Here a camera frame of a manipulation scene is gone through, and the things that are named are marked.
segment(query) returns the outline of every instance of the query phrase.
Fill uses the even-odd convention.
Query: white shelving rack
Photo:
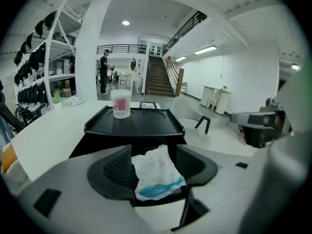
[[[50,92],[50,82],[75,77],[75,74],[49,75],[50,62],[63,56],[67,56],[71,53],[76,56],[76,48],[70,44],[66,35],[79,30],[82,23],[77,19],[79,18],[79,15],[69,8],[66,5],[66,2],[67,0],[64,0],[60,7],[56,10],[54,21],[50,31],[48,31],[48,34],[44,32],[43,38],[33,37],[32,39],[32,46],[36,46],[32,52],[36,51],[45,42],[44,77],[36,79],[35,75],[35,80],[33,82],[21,88],[26,89],[32,85],[35,85],[36,83],[39,84],[44,81],[50,109],[54,108]],[[60,30],[66,43],[52,39],[56,27]]]

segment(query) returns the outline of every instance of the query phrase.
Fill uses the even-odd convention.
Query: black tray
[[[120,137],[184,136],[185,129],[169,109],[131,108],[126,119],[116,119],[113,108],[105,106],[85,125],[86,134]]]

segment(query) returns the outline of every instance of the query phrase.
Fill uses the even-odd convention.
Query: ceiling
[[[16,36],[28,35],[36,23],[62,1],[30,0],[12,25],[1,52],[17,50],[21,42],[17,43]],[[90,2],[68,0],[67,5],[80,13],[87,10]],[[210,44],[212,39],[219,45],[276,40],[281,61],[288,63],[300,63],[308,50],[300,27],[280,0],[112,0],[102,29],[106,32],[124,30],[121,21],[126,19],[131,23],[127,31],[172,37],[177,32],[175,26],[191,16],[190,7],[222,24],[214,36],[203,35],[198,40],[200,47]]]

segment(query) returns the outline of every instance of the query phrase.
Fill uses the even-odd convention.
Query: black shirt
[[[70,70],[70,73],[74,74],[75,73],[75,57],[74,56],[69,57],[69,64],[71,64],[71,63],[73,63],[73,66]]]
[[[106,72],[107,73],[107,66],[104,63],[107,63],[107,58],[105,56],[102,56],[100,59],[101,62],[101,72]]]

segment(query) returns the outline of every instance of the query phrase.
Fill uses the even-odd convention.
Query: stool
[[[210,104],[212,104],[213,106],[212,106],[211,110],[214,110],[214,107],[215,107],[217,102],[218,102],[217,98],[215,98],[215,97],[209,98],[208,102],[207,102],[207,108],[209,108]]]

